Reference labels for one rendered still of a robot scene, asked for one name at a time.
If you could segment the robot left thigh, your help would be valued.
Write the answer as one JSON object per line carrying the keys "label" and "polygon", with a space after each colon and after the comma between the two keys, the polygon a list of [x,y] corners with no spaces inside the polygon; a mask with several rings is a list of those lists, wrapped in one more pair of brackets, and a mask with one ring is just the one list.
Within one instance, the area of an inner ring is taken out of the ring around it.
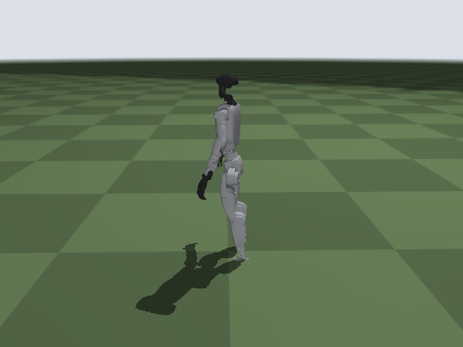
{"label": "robot left thigh", "polygon": [[236,212],[235,207],[237,204],[236,201],[236,190],[233,187],[239,183],[239,172],[236,167],[229,167],[228,171],[222,173],[221,184],[220,184],[220,196],[221,202],[226,213],[226,216],[233,224],[233,220],[237,216],[242,216],[245,219],[246,217],[241,212]]}

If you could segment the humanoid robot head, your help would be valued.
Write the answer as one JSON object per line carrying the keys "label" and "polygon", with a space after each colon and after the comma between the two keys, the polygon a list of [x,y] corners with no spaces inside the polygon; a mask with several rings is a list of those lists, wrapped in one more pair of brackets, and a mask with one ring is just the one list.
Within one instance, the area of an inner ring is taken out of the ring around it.
{"label": "humanoid robot head", "polygon": [[[226,104],[235,106],[237,103],[234,101],[232,95],[226,94],[226,89],[231,88],[232,85],[238,85],[238,79],[233,74],[223,74],[216,78],[216,83],[219,86],[219,97],[224,98]],[[222,90],[223,88],[223,90]]]}

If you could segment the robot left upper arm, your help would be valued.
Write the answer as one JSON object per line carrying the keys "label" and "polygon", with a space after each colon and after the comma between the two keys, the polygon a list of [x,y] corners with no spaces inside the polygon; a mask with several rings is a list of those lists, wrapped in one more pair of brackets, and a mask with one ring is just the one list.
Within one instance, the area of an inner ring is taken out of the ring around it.
{"label": "robot left upper arm", "polygon": [[215,112],[215,120],[216,132],[218,134],[218,138],[221,140],[220,150],[224,150],[227,147],[227,121],[229,120],[229,112],[227,111],[227,108],[218,109]]}

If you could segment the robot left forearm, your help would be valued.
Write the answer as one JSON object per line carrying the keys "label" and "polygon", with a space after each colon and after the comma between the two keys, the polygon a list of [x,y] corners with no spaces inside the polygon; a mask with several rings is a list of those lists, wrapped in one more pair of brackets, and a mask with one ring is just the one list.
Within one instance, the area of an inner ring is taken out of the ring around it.
{"label": "robot left forearm", "polygon": [[220,149],[221,149],[221,140],[219,138],[217,138],[217,139],[215,139],[213,141],[213,147],[212,147],[212,151],[211,151],[211,156],[210,156],[210,158],[208,160],[206,168],[203,171],[205,176],[207,176],[209,171],[212,171],[213,175],[214,175],[214,171],[217,168],[219,159],[222,156],[222,153],[220,152]]}

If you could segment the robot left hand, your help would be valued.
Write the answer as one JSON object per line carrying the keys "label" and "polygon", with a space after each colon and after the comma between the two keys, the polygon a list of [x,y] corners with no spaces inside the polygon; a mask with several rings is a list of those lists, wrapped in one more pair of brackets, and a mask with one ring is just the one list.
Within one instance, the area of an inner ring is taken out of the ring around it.
{"label": "robot left hand", "polygon": [[205,192],[205,188],[207,187],[208,180],[211,180],[212,175],[213,175],[212,171],[209,171],[207,176],[203,174],[202,175],[203,178],[200,180],[198,184],[197,195],[202,200],[206,200],[206,198],[204,197],[204,192]]}

